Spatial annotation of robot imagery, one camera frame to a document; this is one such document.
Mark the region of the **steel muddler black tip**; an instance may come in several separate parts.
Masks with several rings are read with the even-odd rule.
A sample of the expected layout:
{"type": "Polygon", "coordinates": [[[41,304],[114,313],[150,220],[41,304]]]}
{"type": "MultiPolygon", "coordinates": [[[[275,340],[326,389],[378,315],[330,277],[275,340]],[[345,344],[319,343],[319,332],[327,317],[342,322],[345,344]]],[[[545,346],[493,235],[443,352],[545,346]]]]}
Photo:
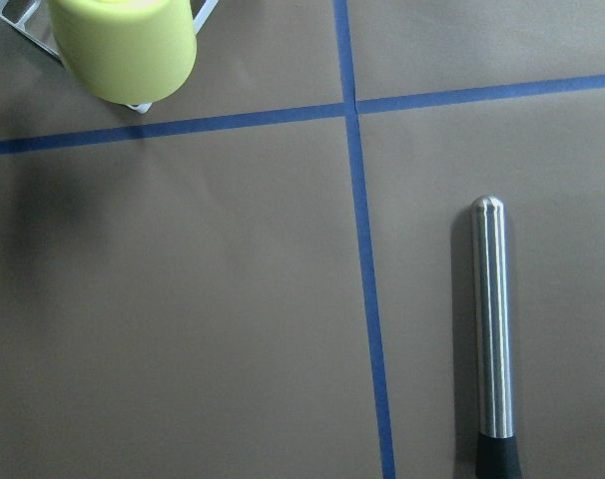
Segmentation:
{"type": "Polygon", "coordinates": [[[477,343],[478,478],[522,476],[514,419],[505,205],[471,205],[477,343]]]}

